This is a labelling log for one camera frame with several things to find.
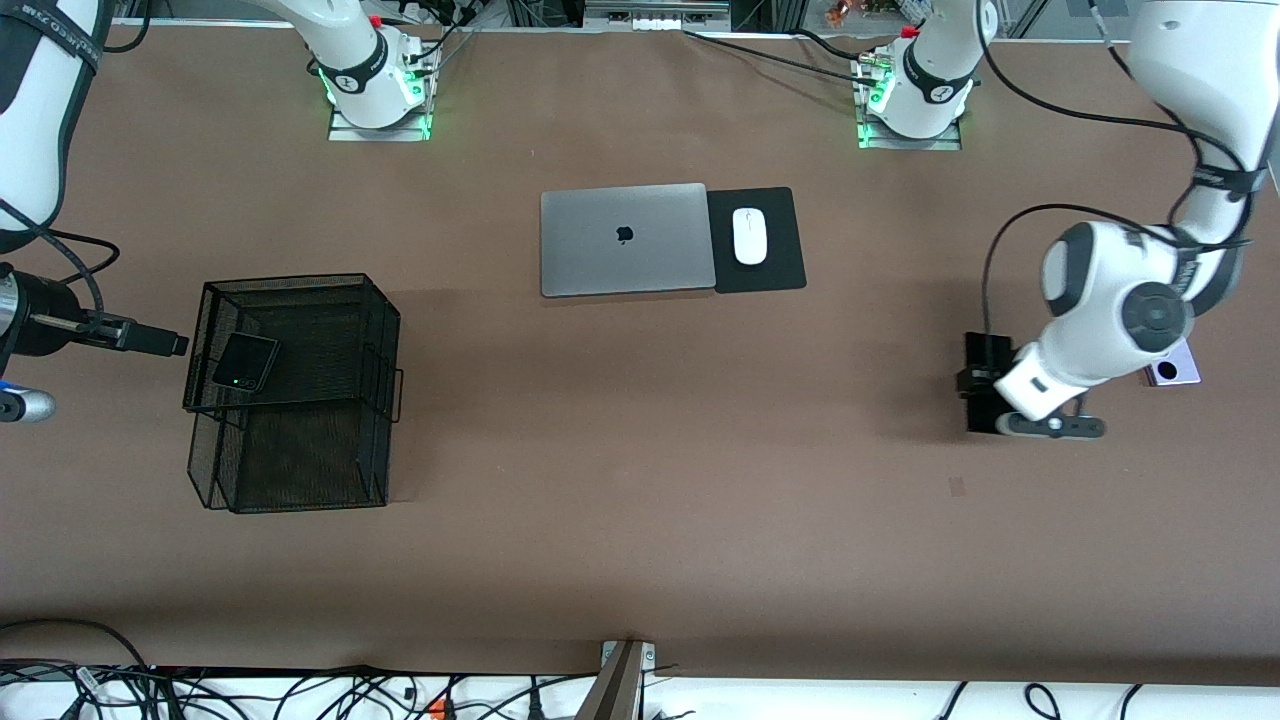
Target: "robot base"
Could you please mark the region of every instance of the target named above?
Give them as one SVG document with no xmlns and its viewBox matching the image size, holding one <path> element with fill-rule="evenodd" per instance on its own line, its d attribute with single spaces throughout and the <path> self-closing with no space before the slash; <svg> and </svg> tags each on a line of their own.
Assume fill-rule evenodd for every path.
<svg viewBox="0 0 1280 720">
<path fill-rule="evenodd" d="M 987 341 L 991 340 L 991 363 Z M 1098 439 L 1107 424 L 1089 415 L 1064 415 L 1056 410 L 1038 423 L 1015 413 L 996 392 L 996 380 L 1014 366 L 1014 342 L 1007 336 L 964 334 L 965 368 L 956 373 L 956 393 L 965 401 L 970 433 L 1051 439 Z"/>
</svg>

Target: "metal frame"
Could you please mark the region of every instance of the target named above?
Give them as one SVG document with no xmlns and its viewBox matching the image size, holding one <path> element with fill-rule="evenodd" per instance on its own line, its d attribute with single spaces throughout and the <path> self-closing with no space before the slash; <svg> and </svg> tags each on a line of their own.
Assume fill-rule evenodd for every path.
<svg viewBox="0 0 1280 720">
<path fill-rule="evenodd" d="M 573 720 L 636 719 L 644 673 L 653 670 L 657 659 L 653 644 L 636 639 L 604 643 L 604 659 Z"/>
</svg>

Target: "table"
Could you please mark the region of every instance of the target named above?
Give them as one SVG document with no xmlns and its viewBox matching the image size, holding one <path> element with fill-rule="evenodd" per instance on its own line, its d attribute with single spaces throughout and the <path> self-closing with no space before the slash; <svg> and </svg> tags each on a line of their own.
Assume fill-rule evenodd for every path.
<svg viewBox="0 0 1280 720">
<path fill-rule="evenodd" d="M 996 53 L 1046 99 L 1158 117 L 1097 46 Z M 0 616 L 92 616 L 183 665 L 552 673 L 636 633 L 692 674 L 1277 676 L 1274 192 L 1192 337 L 1203 384 L 1108 383 L 1096 443 L 975 437 L 951 384 L 991 236 L 1046 201 L 1162 218 L 1180 137 L 987 82 L 961 152 L 859 150 L 838 81 L 676 33 L 483 33 L 430 142 L 329 143 L 306 59 L 289 29 L 154 28 L 104 63 L 59 227 L 118 241 L 109 310 L 161 327 L 195 327 L 205 281 L 369 273 L 404 319 L 394 502 L 206 511 L 184 361 L 15 359 L 61 407 L 0 434 Z M 540 299 L 540 192 L 675 182 L 791 187 L 809 287 Z M 1043 325 L 1039 256 L 1078 219 L 1009 237 L 997 332 Z"/>
</svg>

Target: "white robot link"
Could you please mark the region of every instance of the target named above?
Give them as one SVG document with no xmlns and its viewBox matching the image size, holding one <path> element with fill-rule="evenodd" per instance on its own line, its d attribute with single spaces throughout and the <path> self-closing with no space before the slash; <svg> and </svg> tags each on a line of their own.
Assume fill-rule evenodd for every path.
<svg viewBox="0 0 1280 720">
<path fill-rule="evenodd" d="M 430 68 L 421 41 L 375 27 L 358 0 L 251 1 L 293 23 L 335 108 L 353 126 L 393 124 L 425 101 L 421 78 Z M 50 224 L 61 209 L 72 133 L 102 61 L 114 5 L 0 0 L 0 255 L 38 237 L 59 247 Z M 0 263 L 0 378 L 12 355 L 45 356 L 72 342 L 186 354 L 187 338 L 104 313 L 91 272 L 83 264 L 77 270 L 55 282 Z M 74 279 L 90 286 L 92 311 L 81 309 L 68 287 Z M 52 411 L 49 393 L 0 382 L 0 421 L 40 421 Z"/>
<path fill-rule="evenodd" d="M 1041 282 L 1053 320 L 995 383 L 1016 411 L 1001 432 L 1043 434 L 1037 423 L 1091 387 L 1167 356 L 1193 318 L 1234 290 L 1280 101 L 1277 37 L 1280 0 L 1142 5 L 1128 55 L 1134 81 L 1216 142 L 1197 142 L 1180 220 L 1080 223 L 1050 247 Z"/>
<path fill-rule="evenodd" d="M 978 33 L 991 41 L 1000 19 L 991 0 L 977 0 L 978 14 L 974 1 L 933 0 L 933 14 L 916 37 L 900 37 L 877 50 L 890 55 L 892 78 L 867 109 L 893 132 L 937 137 L 964 113 L 982 60 Z"/>
</svg>

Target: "black cable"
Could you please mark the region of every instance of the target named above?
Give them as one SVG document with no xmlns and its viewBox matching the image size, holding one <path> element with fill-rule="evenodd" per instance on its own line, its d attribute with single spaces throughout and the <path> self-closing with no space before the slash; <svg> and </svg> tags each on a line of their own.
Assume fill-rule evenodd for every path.
<svg viewBox="0 0 1280 720">
<path fill-rule="evenodd" d="M 364 685 L 365 685 L 365 683 L 367 683 L 367 682 L 369 682 L 369 680 L 361 680 L 361 682 L 358 682 L 358 683 L 353 682 L 353 683 L 352 683 L 352 687 L 351 687 L 351 689 L 349 689 L 349 691 L 347 691 L 347 692 L 342 693 L 340 696 L 338 696 L 338 698 L 337 698 L 337 700 L 334 700 L 333 702 L 330 702 L 330 703 L 329 703 L 329 705 L 328 705 L 328 706 L 326 706 L 326 707 L 324 708 L 324 710 L 321 710 L 321 711 L 320 711 L 320 715 L 316 715 L 316 720 L 324 720 L 324 716 L 325 716 L 325 715 L 329 715 L 329 714 L 330 714 L 330 712 L 333 712 L 333 711 L 334 711 L 335 708 L 340 708 L 340 707 L 342 707 L 342 703 L 343 703 L 343 701 L 346 701 L 346 700 L 347 700 L 348 697 L 351 697 L 352 694 L 355 694 L 355 693 L 356 693 L 356 691 L 358 691 L 358 689 L 360 689 L 361 687 L 364 687 Z M 279 711 L 280 711 L 280 708 L 278 707 L 278 708 L 276 708 L 276 714 L 279 714 Z"/>
<path fill-rule="evenodd" d="M 435 17 L 435 22 L 440 23 L 442 26 L 444 24 L 444 15 L 442 15 L 439 10 L 436 10 L 435 8 L 428 5 L 426 3 L 419 3 L 417 6 L 422 8 L 428 13 L 431 13 L 431 15 Z"/>
<path fill-rule="evenodd" d="M 876 86 L 876 81 L 873 81 L 870 78 L 854 77 L 854 76 L 850 76 L 850 74 L 837 73 L 835 70 L 828 70 L 826 68 L 818 68 L 818 67 L 814 67 L 814 65 L 806 65 L 804 63 L 797 63 L 797 61 L 790 60 L 787 58 L 780 58 L 777 55 L 769 55 L 768 53 L 760 53 L 759 50 L 754 50 L 751 47 L 744 47 L 741 45 L 733 45 L 732 42 L 724 42 L 723 40 L 717 40 L 714 37 L 707 37 L 705 35 L 698 35 L 696 32 L 691 32 L 691 31 L 687 31 L 687 29 L 681 31 L 681 32 L 684 32 L 689 37 L 696 37 L 698 40 L 701 40 L 703 42 L 710 42 L 712 45 L 719 45 L 721 47 L 728 47 L 730 50 L 737 50 L 739 53 L 746 53 L 748 55 L 755 55 L 756 58 L 764 58 L 765 60 L 773 60 L 774 63 L 782 63 L 783 65 L 791 65 L 792 68 L 800 68 L 801 70 L 809 70 L 812 73 L 818 73 L 818 74 L 822 74 L 822 76 L 833 77 L 833 78 L 837 78 L 837 79 L 842 79 L 845 82 L 852 82 L 854 85 L 864 85 L 867 87 L 874 87 Z"/>
<path fill-rule="evenodd" d="M 388 707 L 385 702 L 383 702 L 383 701 L 380 701 L 380 700 L 374 700 L 372 697 L 370 697 L 370 696 L 371 696 L 371 694 L 374 693 L 374 691 L 378 691 L 378 689 L 381 689 L 381 687 L 383 687 L 383 685 L 384 685 L 384 684 L 387 683 L 387 680 L 389 680 L 389 679 L 390 679 L 390 678 L 381 678 L 381 679 L 379 679 L 378 682 L 374 682 L 374 679 L 372 679 L 372 678 L 365 678 L 364 683 L 369 684 L 369 687 L 367 687 L 366 689 L 361 691 L 360 693 L 356 693 L 356 688 L 355 688 L 355 687 L 352 687 L 352 698 L 351 698 L 351 703 L 349 703 L 349 705 L 347 705 L 347 708 L 346 708 L 346 710 L 339 710 L 339 711 L 338 711 L 338 717 L 337 717 L 337 720 L 348 720 L 348 719 L 351 717 L 351 711 L 356 708 L 356 705 L 357 705 L 357 703 L 362 703 L 362 702 L 365 702 L 365 701 L 370 701 L 370 702 L 372 702 L 374 705 L 378 705 L 378 706 L 380 706 L 380 707 L 381 707 L 383 710 L 385 710 L 385 711 L 387 711 L 387 716 L 388 716 L 388 717 L 390 717 L 392 720 L 396 720 L 396 714 L 394 714 L 394 712 L 392 712 L 392 708 L 390 708 L 390 707 Z"/>
<path fill-rule="evenodd" d="M 4 208 L 4 210 L 8 211 L 10 215 L 14 215 L 19 220 L 23 220 L 23 218 L 24 218 L 24 217 L 20 217 L 20 213 L 19 214 L 14 214 L 15 210 L 13 210 L 12 206 L 10 208 Z M 42 234 L 45 234 L 45 240 L 49 240 L 50 242 L 56 243 L 55 247 L 56 246 L 61 246 L 63 249 L 67 249 L 65 245 L 61 245 L 61 242 L 58 242 L 58 240 L 54 236 L 49 234 L 47 232 L 42 232 Z M 69 254 L 70 256 L 76 255 L 70 250 L 67 250 L 67 254 Z M 83 268 L 83 263 L 81 263 L 77 269 L 82 269 L 82 268 Z M 99 306 L 101 304 L 102 296 L 101 296 L 101 293 L 96 292 L 97 282 L 93 281 L 93 275 L 88 274 L 88 269 L 87 268 L 83 268 L 83 273 L 84 273 L 84 282 L 90 284 L 91 292 L 93 292 L 93 295 L 95 295 L 95 306 Z M 101 309 L 97 310 L 97 318 L 93 322 L 90 323 L 90 325 L 93 327 L 93 329 L 97 329 L 96 325 L 95 325 L 95 323 L 97 325 L 101 325 L 101 323 L 102 323 L 102 310 Z M 100 633 L 105 633 L 105 634 L 110 635 L 111 639 L 114 639 L 115 642 L 118 642 L 129 653 L 129 657 L 132 657 L 133 661 L 137 662 L 138 667 L 146 667 L 147 666 L 147 662 L 145 660 L 142 660 L 142 653 L 138 652 L 138 648 L 134 647 L 133 643 L 129 642 L 128 638 L 125 638 L 123 634 L 120 634 L 115 628 L 111 628 L 110 625 L 106 625 L 104 623 L 96 623 L 93 620 L 79 620 L 79 619 L 76 619 L 76 618 L 35 618 L 35 619 L 31 619 L 31 620 L 17 620 L 17 621 L 13 621 L 13 623 L 5 623 L 4 625 L 0 625 L 0 633 L 3 633 L 5 630 L 12 630 L 12 629 L 15 629 L 15 628 L 35 628 L 35 626 L 40 626 L 40 625 L 72 625 L 72 626 L 77 626 L 77 628 L 88 628 L 88 629 L 92 629 L 92 630 L 97 630 Z M 168 684 L 168 685 L 160 684 L 160 692 L 161 692 L 161 694 L 164 694 L 165 702 L 169 706 L 169 716 L 170 717 L 180 717 L 182 716 L 182 711 L 178 708 L 178 698 L 175 697 L 175 694 L 173 692 L 173 685 L 172 684 Z M 159 715 L 159 708 L 156 708 L 156 712 Z"/>
<path fill-rule="evenodd" d="M 147 31 L 151 29 L 151 1 L 143 0 L 147 4 L 147 9 L 142 12 L 142 29 L 133 36 L 133 40 L 125 42 L 124 45 L 116 45 L 115 47 L 104 47 L 102 53 L 128 53 L 138 45 L 142 45 L 142 40 L 147 36 Z"/>
<path fill-rule="evenodd" d="M 422 708 L 417 711 L 417 715 L 413 716 L 413 720 L 422 720 L 424 717 L 426 717 L 426 714 L 430 712 L 433 707 L 435 707 L 435 703 L 444 700 L 444 697 L 448 696 L 453 691 L 453 688 L 456 688 L 458 683 L 461 683 L 465 679 L 467 679 L 466 675 L 449 675 L 449 682 L 445 683 L 444 689 L 436 693 L 436 696 L 433 697 L 430 702 L 424 705 Z"/>
<path fill-rule="evenodd" d="M 102 260 L 97 265 L 93 265 L 92 268 L 88 269 L 88 274 L 91 274 L 91 275 L 96 275 L 97 273 L 100 273 L 100 272 L 110 268 L 111 265 L 115 264 L 116 260 L 120 259 L 120 247 L 118 245 L 115 245 L 114 242 L 109 242 L 106 240 L 99 240 L 96 237 L 90 237 L 87 234 L 77 234 L 77 233 L 73 233 L 73 232 L 64 232 L 64 231 L 59 231 L 59 229 L 54 229 L 54 228 L 49 228 L 49 233 L 52 234 L 54 237 L 60 237 L 63 240 L 69 240 L 72 242 L 82 242 L 84 245 L 95 245 L 97 247 L 102 247 L 102 249 L 109 250 L 111 252 L 111 255 L 106 260 Z M 76 282 L 78 279 L 83 279 L 83 278 L 81 278 L 79 273 L 77 273 L 74 275 L 65 277 L 65 278 L 63 278 L 63 279 L 60 279 L 58 282 L 61 283 L 61 284 L 70 284 L 70 283 L 73 283 L 73 282 Z"/>
<path fill-rule="evenodd" d="M 439 50 L 440 47 L 443 47 L 444 46 L 444 41 L 448 40 L 449 36 L 453 35 L 453 31 L 458 29 L 460 27 L 461 27 L 460 24 L 452 24 L 452 26 L 447 27 L 444 29 L 444 35 L 442 35 L 440 38 L 436 40 L 434 45 L 431 45 L 426 50 L 422 50 L 417 55 L 410 55 L 408 56 L 410 64 L 417 63 L 417 61 L 420 61 L 420 60 L 422 60 L 425 58 L 430 58 L 431 53 L 435 53 L 436 50 Z"/>
<path fill-rule="evenodd" d="M 1097 0 L 1088 0 L 1088 1 L 1089 1 L 1089 9 L 1097 10 L 1098 6 Z M 1116 67 L 1120 68 L 1120 72 L 1123 72 L 1125 77 L 1128 77 L 1134 82 L 1138 82 L 1134 79 L 1133 72 L 1129 69 L 1129 63 L 1124 61 L 1124 58 L 1120 56 L 1120 53 L 1116 50 L 1116 46 L 1111 44 L 1111 38 L 1107 37 L 1106 27 L 1100 23 L 1101 20 L 1096 23 L 1098 26 L 1098 35 L 1102 37 L 1102 41 L 1106 42 L 1107 54 L 1111 55 L 1111 60 L 1115 61 Z M 1184 135 L 1187 135 L 1187 142 L 1190 143 L 1192 152 L 1196 155 L 1196 165 L 1197 167 L 1203 165 L 1204 152 L 1201 150 L 1199 142 L 1187 132 L 1188 131 L 1187 123 L 1184 123 L 1183 119 L 1178 117 L 1178 113 L 1174 113 L 1172 110 L 1165 108 L 1160 102 L 1156 102 L 1156 108 L 1160 108 L 1160 111 L 1164 113 L 1166 117 L 1169 117 L 1169 119 L 1172 120 L 1174 126 L 1181 129 Z M 1166 224 L 1172 225 L 1178 222 L 1178 211 L 1181 210 L 1183 204 L 1187 202 L 1187 199 L 1190 197 L 1192 191 L 1194 190 L 1196 190 L 1196 181 L 1193 179 L 1187 183 L 1187 190 L 1184 190 L 1183 193 L 1178 196 L 1178 200 L 1174 201 L 1174 205 L 1169 209 L 1169 214 L 1165 215 Z"/>
<path fill-rule="evenodd" d="M 955 689 L 951 691 L 951 697 L 947 700 L 947 706 L 942 708 L 942 715 L 938 715 L 938 720 L 951 720 L 951 712 L 955 711 L 956 703 L 960 702 L 960 694 L 964 689 L 969 687 L 969 680 L 963 680 L 956 684 Z"/>
<path fill-rule="evenodd" d="M 323 688 L 323 687 L 328 685 L 329 683 L 335 683 L 335 682 L 342 680 L 342 679 L 343 678 L 340 678 L 340 676 L 325 678 L 325 679 L 320 680 L 319 683 L 316 683 L 316 684 L 314 684 L 311 687 L 300 688 L 300 689 L 297 689 L 297 691 L 294 691 L 292 693 L 287 693 L 287 694 L 280 696 L 280 697 L 268 697 L 268 696 L 259 696 L 259 694 L 225 694 L 225 693 L 220 693 L 220 692 L 214 692 L 210 688 L 198 684 L 198 682 L 193 683 L 191 680 L 183 680 L 180 678 L 175 678 L 174 682 L 184 684 L 184 685 L 191 685 L 193 691 L 201 691 L 200 694 L 197 694 L 196 692 L 184 693 L 182 696 L 183 698 L 191 698 L 191 700 L 219 700 L 219 701 L 225 701 L 225 700 L 233 700 L 233 701 L 234 700 L 251 700 L 251 701 L 257 701 L 257 702 L 285 702 L 291 697 L 311 692 L 311 691 L 314 691 L 316 688 Z"/>
<path fill-rule="evenodd" d="M 541 683 L 538 683 L 536 685 L 534 685 L 534 688 L 538 688 L 538 689 L 549 688 L 550 685 L 558 685 L 561 683 L 567 683 L 570 680 L 581 680 L 582 678 L 594 678 L 595 675 L 598 675 L 598 673 L 581 673 L 579 675 L 564 675 L 563 678 L 556 678 L 556 679 L 552 679 L 552 680 L 544 680 Z M 534 692 L 534 688 L 529 688 L 526 691 L 521 691 L 521 692 L 518 692 L 518 693 L 508 697 L 507 700 L 504 700 L 504 701 L 499 702 L 498 705 L 495 705 L 489 712 L 485 712 L 485 714 L 480 715 L 480 717 L 476 717 L 476 720 L 485 720 L 486 717 L 492 717 L 494 715 L 498 715 L 499 712 L 502 712 L 503 707 L 507 707 L 508 705 L 511 705 L 511 703 L 516 702 L 517 700 L 525 697 L 526 694 Z"/>
<path fill-rule="evenodd" d="M 140 697 L 137 688 L 134 688 L 132 684 L 128 683 L 125 683 L 125 688 L 129 691 L 131 694 L 133 694 L 134 697 L 133 702 L 106 702 L 99 700 L 96 688 L 86 685 L 79 674 L 74 671 L 77 667 L 79 667 L 76 664 L 61 660 L 49 661 L 37 659 L 5 659 L 0 661 L 0 665 L 4 664 L 18 664 L 23 667 L 32 667 L 32 666 L 46 667 L 50 671 L 58 671 L 65 675 L 67 679 L 76 687 L 76 693 L 77 693 L 76 702 L 73 702 L 72 707 L 68 708 L 73 717 L 78 716 L 79 714 L 78 708 L 82 708 L 86 705 L 93 707 L 99 720 L 102 720 L 104 717 L 102 708 L 137 708 L 142 712 L 143 717 L 148 716 L 148 711 L 151 717 L 157 717 L 159 702 L 154 697 Z M 115 671 L 114 669 L 109 667 L 104 667 L 102 670 Z"/>
<path fill-rule="evenodd" d="M 1129 701 L 1132 701 L 1133 696 L 1138 694 L 1138 691 L 1140 691 L 1140 689 L 1142 689 L 1142 683 L 1138 683 L 1137 685 L 1129 688 L 1124 693 L 1124 700 L 1120 701 L 1120 720 L 1128 720 L 1128 717 L 1129 717 Z"/>
<path fill-rule="evenodd" d="M 212 715 L 214 717 L 218 717 L 218 720 L 232 720 L 230 717 L 223 715 L 221 712 L 218 712 L 216 710 L 210 710 L 210 708 L 207 708 L 207 707 L 205 707 L 202 705 L 192 705 L 191 707 L 192 707 L 192 710 L 198 710 L 201 712 L 207 712 L 207 714 Z M 241 711 L 241 717 L 243 720 L 248 720 L 248 716 L 244 715 L 243 711 Z M 186 720 L 187 716 L 183 715 L 182 719 Z"/>
<path fill-rule="evenodd" d="M 978 27 L 982 27 L 982 9 L 983 9 L 984 5 L 986 5 L 984 3 L 975 3 L 974 4 L 974 19 L 978 23 Z M 1169 123 L 1161 123 L 1161 122 L 1156 122 L 1156 120 L 1144 120 L 1144 119 L 1140 119 L 1140 118 L 1117 118 L 1115 115 L 1100 115 L 1097 113 L 1083 113 L 1080 110 L 1071 110 L 1069 108 L 1064 108 L 1061 105 L 1055 105 L 1052 102 L 1041 100 L 1039 97 L 1036 97 L 1034 95 L 1027 92 L 1021 87 L 1018 87 L 1016 85 L 1014 85 L 1014 81 L 1009 79 L 1009 77 L 1004 73 L 1004 70 L 1000 69 L 1000 65 L 996 64 L 996 59 L 991 56 L 991 45 L 987 42 L 986 33 L 982 33 L 982 32 L 978 33 L 978 42 L 979 42 L 979 45 L 982 45 L 982 56 L 987 60 L 987 64 L 991 65 L 991 72 L 997 78 L 1000 78 L 1000 82 L 1002 82 L 1005 85 L 1005 87 L 1007 87 L 1009 90 L 1011 90 L 1014 92 L 1014 95 L 1018 95 L 1023 100 L 1027 100 L 1028 102 L 1030 102 L 1030 104 L 1033 104 L 1033 105 L 1036 105 L 1038 108 L 1042 108 L 1044 110 L 1050 110 L 1052 113 L 1057 113 L 1060 115 L 1066 115 L 1069 118 L 1075 118 L 1075 119 L 1079 119 L 1079 120 L 1094 120 L 1094 122 L 1100 122 L 1100 123 L 1112 123 L 1112 124 L 1120 124 L 1120 126 L 1134 126 L 1134 127 L 1144 127 L 1144 128 L 1152 128 L 1152 129 L 1162 129 L 1162 131 L 1167 131 L 1167 132 L 1176 132 L 1176 133 L 1187 136 L 1187 137 L 1194 137 L 1196 140 L 1199 140 L 1202 142 L 1207 142 L 1207 143 L 1212 145 L 1213 147 L 1217 147 L 1219 150 L 1221 150 L 1222 154 L 1226 155 L 1231 160 L 1231 163 L 1235 164 L 1235 169 L 1236 170 L 1244 172 L 1244 170 L 1248 169 L 1248 168 L 1244 167 L 1244 163 L 1240 160 L 1239 155 L 1236 155 L 1235 151 L 1231 150 L 1231 147 L 1229 147 L 1225 142 L 1222 142 L 1222 141 L 1220 141 L 1220 140 L 1217 140 L 1215 137 L 1211 137 L 1208 135 L 1204 135 L 1204 133 L 1202 133 L 1199 131 L 1188 128 L 1185 126 L 1184 127 L 1178 127 L 1178 126 L 1169 124 Z"/>
<path fill-rule="evenodd" d="M 822 47 L 823 50 L 826 50 L 827 53 L 831 53 L 832 55 L 835 55 L 837 58 L 844 58 L 846 60 L 856 60 L 858 59 L 858 54 L 856 53 L 845 53 L 840 47 L 836 47 L 835 45 L 827 42 L 826 40 L 823 40 L 823 37 L 819 36 L 818 33 L 808 31 L 808 29 L 805 29 L 803 27 L 788 29 L 787 35 L 800 35 L 800 36 L 808 37 L 809 40 L 817 42 L 818 47 Z"/>
<path fill-rule="evenodd" d="M 312 685 L 311 688 L 298 689 L 307 680 L 315 680 L 316 678 L 330 678 L 332 680 L 339 680 L 339 679 L 342 679 L 343 673 L 358 671 L 358 670 L 365 670 L 365 667 L 360 666 L 360 665 L 351 665 L 351 666 L 346 666 L 346 667 L 334 667 L 334 669 L 330 669 L 330 670 L 320 670 L 320 671 L 311 673 L 311 674 L 307 674 L 307 675 L 303 675 L 303 676 L 298 678 L 298 680 L 296 683 L 293 683 L 292 685 L 289 685 L 289 689 L 284 691 L 284 696 L 280 697 L 280 703 L 275 706 L 275 712 L 271 714 L 271 720 L 280 720 L 280 714 L 284 712 L 284 703 L 288 702 L 289 698 L 292 698 L 296 694 L 302 694 L 303 692 L 307 692 L 307 691 L 315 689 L 316 687 L 320 687 L 320 685 Z"/>
<path fill-rule="evenodd" d="M 88 293 L 93 299 L 93 316 L 90 318 L 88 324 L 84 325 L 84 328 L 81 332 L 83 332 L 84 334 L 96 333 L 97 329 L 102 327 L 102 315 L 106 314 L 106 306 L 102 302 L 102 291 L 101 288 L 97 287 L 97 281 L 93 279 L 93 273 L 88 270 L 88 268 L 84 265 L 84 261 L 81 260 L 79 256 L 76 255 L 76 252 L 73 252 L 70 247 L 63 245 L 63 241 L 50 234 L 49 229 L 37 225 L 35 220 L 23 214 L 22 210 L 18 210 L 13 205 L 10 205 L 9 201 L 3 197 L 0 197 L 0 210 L 4 210 L 15 220 L 26 225 L 28 232 L 35 233 L 37 237 L 44 238 L 45 242 L 47 242 L 49 245 L 52 245 L 54 250 L 61 252 L 61 255 L 67 258 L 67 260 L 72 264 L 72 266 L 76 268 L 77 274 L 84 279 L 84 284 L 88 287 Z M 70 620 L 58 620 L 58 619 L 50 621 L 70 623 Z M 10 623 L 9 625 L 0 626 L 0 630 L 4 630 L 10 625 L 13 625 L 13 623 Z"/>
<path fill-rule="evenodd" d="M 1052 715 L 1050 715 L 1048 712 L 1044 712 L 1041 708 L 1041 706 L 1036 705 L 1036 701 L 1032 697 L 1032 693 L 1036 692 L 1036 691 L 1039 691 L 1039 692 L 1044 693 L 1044 697 L 1048 698 L 1048 703 L 1053 707 L 1053 714 Z M 1023 688 L 1023 700 L 1027 701 L 1027 707 L 1030 707 L 1032 712 L 1034 712 L 1036 715 L 1039 715 L 1044 720 L 1062 720 L 1062 711 L 1057 708 L 1057 698 L 1053 697 L 1053 693 L 1051 693 L 1048 691 L 1048 688 L 1046 688 L 1044 685 L 1042 685 L 1039 683 L 1030 683 L 1029 685 L 1027 685 L 1025 688 Z"/>
</svg>

